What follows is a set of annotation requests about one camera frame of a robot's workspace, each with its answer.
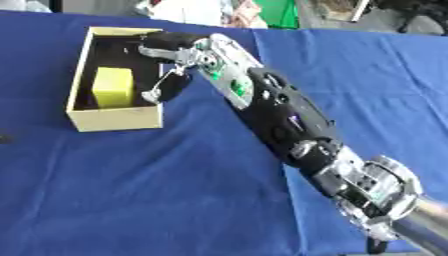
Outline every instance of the robot forearm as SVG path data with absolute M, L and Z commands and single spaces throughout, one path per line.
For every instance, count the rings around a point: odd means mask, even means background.
M 148 36 L 157 42 L 156 33 Z M 418 178 L 408 168 L 384 156 L 363 161 L 339 140 L 334 122 L 311 100 L 277 72 L 264 68 L 235 41 L 220 34 L 193 38 L 181 40 L 177 51 L 173 51 L 172 41 L 169 49 L 160 49 L 159 42 L 156 46 L 142 44 L 139 50 L 148 57 L 173 61 L 177 66 L 173 74 L 179 76 L 188 68 L 198 68 L 281 161 L 298 168 L 368 237 L 379 241 L 403 237 L 420 245 L 418 232 L 405 223 L 421 220 L 417 212 L 425 212 L 428 204 L 421 198 Z M 158 102 L 154 90 L 143 96 Z M 446 211 L 438 215 L 437 223 L 447 231 L 448 221 L 442 221 L 445 215 Z M 428 222 L 419 224 L 432 229 Z M 447 233 L 433 233 L 447 243 Z M 444 255 L 440 250 L 448 253 L 446 248 L 440 249 L 440 243 L 434 246 L 437 249 L 430 251 L 437 255 Z

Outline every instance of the blue table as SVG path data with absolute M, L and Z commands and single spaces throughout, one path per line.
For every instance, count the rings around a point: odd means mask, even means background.
M 1 255 L 364 251 L 199 76 L 166 104 L 164 129 L 76 132 L 64 105 L 88 26 L 227 34 L 316 100 L 362 156 L 397 158 L 448 200 L 445 38 L 14 12 L 0 24 L 0 134 L 13 139 L 0 144 Z

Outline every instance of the yellow block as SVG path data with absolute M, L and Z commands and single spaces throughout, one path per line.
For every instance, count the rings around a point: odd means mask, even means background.
M 126 108 L 132 105 L 132 70 L 99 67 L 92 93 L 100 108 Z

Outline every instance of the cardboard box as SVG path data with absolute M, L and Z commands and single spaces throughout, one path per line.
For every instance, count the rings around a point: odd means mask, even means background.
M 98 64 L 99 66 L 106 67 L 115 66 L 129 68 L 129 66 L 140 65 L 138 66 L 140 72 L 137 73 L 142 77 L 145 84 L 150 85 L 152 83 L 152 85 L 154 85 L 163 72 L 161 65 L 158 65 L 155 62 L 152 64 L 151 61 L 153 60 L 144 56 L 138 57 L 136 53 L 134 53 L 133 56 L 136 58 L 136 61 L 129 58 L 117 57 L 115 59 L 124 59 L 123 61 L 126 61 L 126 63 L 114 63 L 115 60 L 112 59 L 113 54 L 108 54 L 107 52 L 109 50 L 114 50 L 114 46 L 111 46 L 111 49 L 103 47 L 101 45 L 101 40 L 109 40 L 109 38 L 112 38 L 111 36 L 114 36 L 114 38 L 126 38 L 127 36 L 132 37 L 133 35 L 155 31 L 159 30 L 114 27 L 91 27 L 89 29 L 66 107 L 66 112 L 78 131 L 110 131 L 162 127 L 163 107 L 161 104 L 151 105 L 141 99 L 135 106 L 130 108 L 99 109 L 98 106 L 94 106 L 95 103 L 92 101 L 92 98 L 94 97 L 93 94 L 91 94 L 91 86 L 93 86 L 93 79 L 96 72 L 93 70 L 97 70 L 97 62 L 100 62 L 100 64 Z M 101 53 L 100 50 L 103 52 L 106 51 L 103 53 L 103 56 L 110 55 L 112 57 L 106 57 L 101 60 L 92 59 L 96 58 L 96 55 Z M 141 72 L 142 68 L 147 68 L 147 72 Z

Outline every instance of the robotic arm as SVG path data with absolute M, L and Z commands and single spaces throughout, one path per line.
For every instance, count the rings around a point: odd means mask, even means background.
M 186 70 L 197 68 L 281 161 L 297 168 L 369 237 L 371 253 L 404 238 L 448 255 L 448 210 L 422 196 L 414 173 L 385 156 L 361 159 L 337 137 L 333 120 L 235 41 L 221 34 L 156 32 L 142 36 L 139 52 L 176 66 L 143 98 L 169 100 L 164 82 L 188 80 Z

